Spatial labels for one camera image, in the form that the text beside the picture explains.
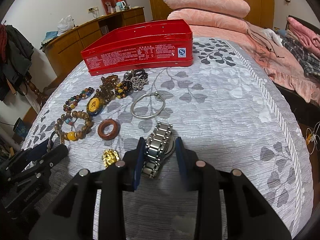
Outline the gold lion pendant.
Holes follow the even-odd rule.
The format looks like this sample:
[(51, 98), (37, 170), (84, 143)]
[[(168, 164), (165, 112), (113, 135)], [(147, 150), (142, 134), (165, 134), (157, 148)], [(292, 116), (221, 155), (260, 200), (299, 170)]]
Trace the gold lion pendant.
[(120, 161), (120, 156), (116, 150), (106, 149), (102, 155), (103, 165), (105, 168), (108, 168), (112, 164)]

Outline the silver metal wristwatch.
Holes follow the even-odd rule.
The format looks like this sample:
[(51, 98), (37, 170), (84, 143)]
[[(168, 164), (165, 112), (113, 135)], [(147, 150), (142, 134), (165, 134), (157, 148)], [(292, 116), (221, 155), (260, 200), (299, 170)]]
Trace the silver metal wristwatch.
[(172, 131), (171, 124), (157, 122), (153, 132), (148, 136), (142, 168), (142, 174), (148, 178), (156, 178), (164, 160), (173, 154), (175, 141)]

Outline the yellow amber oval pendant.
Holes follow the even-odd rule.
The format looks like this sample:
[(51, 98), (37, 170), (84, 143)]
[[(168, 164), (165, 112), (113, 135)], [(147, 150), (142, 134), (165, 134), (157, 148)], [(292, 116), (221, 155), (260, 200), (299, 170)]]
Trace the yellow amber oval pendant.
[(90, 116), (97, 116), (102, 111), (103, 106), (104, 103), (101, 98), (93, 97), (89, 100), (86, 111)]

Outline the wooden coat stand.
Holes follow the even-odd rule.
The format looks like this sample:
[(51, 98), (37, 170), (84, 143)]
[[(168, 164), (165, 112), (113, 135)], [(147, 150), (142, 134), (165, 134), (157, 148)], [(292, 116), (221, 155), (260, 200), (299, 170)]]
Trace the wooden coat stand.
[(35, 109), (36, 113), (39, 114), (40, 110), (43, 108), (44, 104), (47, 102), (49, 96), (44, 92), (41, 92), (31, 81), (31, 78), (26, 76), (24, 78), (25, 84), (28, 88), (35, 94), (35, 104), (32, 107)]

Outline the wooden sideboard cabinet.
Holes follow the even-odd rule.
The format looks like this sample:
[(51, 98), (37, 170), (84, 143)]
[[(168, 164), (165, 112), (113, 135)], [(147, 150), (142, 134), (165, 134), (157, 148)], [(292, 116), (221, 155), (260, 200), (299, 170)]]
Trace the wooden sideboard cabinet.
[(115, 12), (72, 28), (43, 47), (58, 79), (63, 80), (81, 61), (81, 51), (110, 31), (145, 22), (144, 8)]

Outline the dark hanging jackets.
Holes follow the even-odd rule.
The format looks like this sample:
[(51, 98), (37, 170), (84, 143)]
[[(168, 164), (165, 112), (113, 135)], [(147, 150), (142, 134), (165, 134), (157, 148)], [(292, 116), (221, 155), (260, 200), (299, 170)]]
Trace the dark hanging jackets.
[(24, 78), (29, 75), (34, 46), (12, 25), (7, 30), (6, 61), (1, 60), (1, 101), (10, 92), (10, 86), (20, 90)]

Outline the blue cloth on cabinet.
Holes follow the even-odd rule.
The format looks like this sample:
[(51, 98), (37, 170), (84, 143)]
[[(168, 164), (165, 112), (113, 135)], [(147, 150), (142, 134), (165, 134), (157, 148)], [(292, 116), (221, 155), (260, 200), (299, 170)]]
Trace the blue cloth on cabinet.
[(48, 32), (46, 32), (46, 36), (45, 36), (44, 40), (41, 42), (41, 45), (45, 46), (50, 41), (52, 41), (55, 38), (57, 38), (57, 35), (58, 35), (58, 31), (48, 31)]

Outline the red hanging garment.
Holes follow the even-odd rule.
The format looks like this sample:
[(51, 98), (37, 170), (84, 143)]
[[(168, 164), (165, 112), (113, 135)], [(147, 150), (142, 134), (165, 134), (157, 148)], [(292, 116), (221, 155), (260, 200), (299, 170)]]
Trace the red hanging garment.
[(0, 25), (0, 56), (2, 62), (6, 61), (6, 45), (7, 45), (7, 30), (5, 25)]

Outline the white plastic bag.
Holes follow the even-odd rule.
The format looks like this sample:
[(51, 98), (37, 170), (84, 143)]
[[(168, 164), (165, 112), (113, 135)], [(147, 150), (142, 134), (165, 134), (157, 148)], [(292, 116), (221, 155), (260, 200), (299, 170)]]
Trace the white plastic bag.
[(67, 31), (74, 28), (74, 20), (71, 15), (68, 15), (65, 18), (62, 18), (57, 24), (57, 36), (61, 36)]

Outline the red metal tin box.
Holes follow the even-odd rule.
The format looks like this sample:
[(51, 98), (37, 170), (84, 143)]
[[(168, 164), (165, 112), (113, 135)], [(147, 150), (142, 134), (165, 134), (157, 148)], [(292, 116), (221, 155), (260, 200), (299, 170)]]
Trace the red metal tin box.
[(115, 29), (81, 51), (92, 76), (131, 69), (189, 67), (193, 32), (185, 20), (160, 20)]

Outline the white blue kettle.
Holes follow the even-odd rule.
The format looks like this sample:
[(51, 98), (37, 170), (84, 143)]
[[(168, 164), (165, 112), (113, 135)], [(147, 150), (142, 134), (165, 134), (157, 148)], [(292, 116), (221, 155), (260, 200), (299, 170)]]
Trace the white blue kettle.
[(126, 9), (126, 2), (124, 0), (116, 0), (116, 12), (124, 11)]

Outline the beige scarf on bed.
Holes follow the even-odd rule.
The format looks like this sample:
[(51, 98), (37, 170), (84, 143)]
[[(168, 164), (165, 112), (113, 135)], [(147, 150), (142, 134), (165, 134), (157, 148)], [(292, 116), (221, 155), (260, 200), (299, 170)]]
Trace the beige scarf on bed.
[(263, 29), (259, 26), (246, 22), (248, 25), (248, 35), (253, 38), (261, 46), (265, 47), (268, 51), (273, 52), (276, 57), (283, 57), (283, 39), (276, 34), (272, 29)]

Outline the pink folded blanket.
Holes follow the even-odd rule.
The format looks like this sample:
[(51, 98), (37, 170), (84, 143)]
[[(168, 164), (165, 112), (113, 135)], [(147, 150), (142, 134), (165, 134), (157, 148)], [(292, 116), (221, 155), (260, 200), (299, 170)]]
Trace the pink folded blanket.
[(319, 35), (292, 17), (288, 17), (287, 21), (289, 23), (289, 29), (298, 37), (300, 43), (319, 57)]

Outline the lower pink folded quilt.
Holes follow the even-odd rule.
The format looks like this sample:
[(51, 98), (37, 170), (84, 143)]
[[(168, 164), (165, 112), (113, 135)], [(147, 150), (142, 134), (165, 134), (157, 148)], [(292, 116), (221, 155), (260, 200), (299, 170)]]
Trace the lower pink folded quilt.
[(249, 31), (247, 22), (243, 19), (199, 9), (179, 9), (171, 12), (168, 20), (183, 19), (189, 25), (199, 25), (232, 30), (246, 34)]

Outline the dark wooden headboard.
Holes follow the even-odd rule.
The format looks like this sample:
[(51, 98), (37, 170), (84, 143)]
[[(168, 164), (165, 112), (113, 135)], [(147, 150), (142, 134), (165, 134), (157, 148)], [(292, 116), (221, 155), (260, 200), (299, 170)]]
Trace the dark wooden headboard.
[(292, 15), (289, 15), (288, 17), (291, 17), (291, 18), (294, 18), (296, 21), (298, 21), (299, 23), (301, 23), (302, 25), (304, 25), (305, 27), (313, 30), (314, 32), (318, 33), (319, 34), (319, 28), (314, 26), (313, 24), (309, 23), (309, 22), (306, 22), (305, 20), (303, 19), (300, 19), (296, 16), (292, 16)]

